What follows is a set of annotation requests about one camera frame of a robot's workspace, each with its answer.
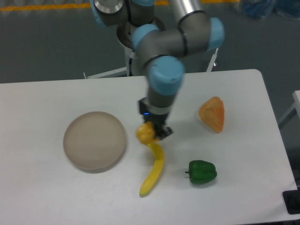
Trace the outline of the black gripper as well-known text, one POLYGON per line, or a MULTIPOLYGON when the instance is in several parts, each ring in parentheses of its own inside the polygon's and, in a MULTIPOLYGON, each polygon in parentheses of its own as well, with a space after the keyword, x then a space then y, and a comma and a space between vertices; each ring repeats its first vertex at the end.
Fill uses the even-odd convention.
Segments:
POLYGON ((165 126, 171 107, 158 107, 149 103, 147 98, 138 101, 139 113, 144 122, 152 122, 154 125, 155 139, 163 140, 173 134, 173 130, 165 126))

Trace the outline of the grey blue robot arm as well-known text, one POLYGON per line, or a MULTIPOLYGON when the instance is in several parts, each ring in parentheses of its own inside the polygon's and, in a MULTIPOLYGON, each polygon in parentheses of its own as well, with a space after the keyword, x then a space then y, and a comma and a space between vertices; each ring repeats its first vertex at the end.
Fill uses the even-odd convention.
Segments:
POLYGON ((126 25, 139 72, 148 80, 147 96, 140 99, 144 124, 137 130, 143 144, 160 141, 172 133, 167 117, 181 87, 185 68, 182 57, 219 48, 225 29, 210 18, 198 0, 173 0, 177 26, 161 30, 154 17, 152 0, 93 0, 94 17, 101 27, 126 25))

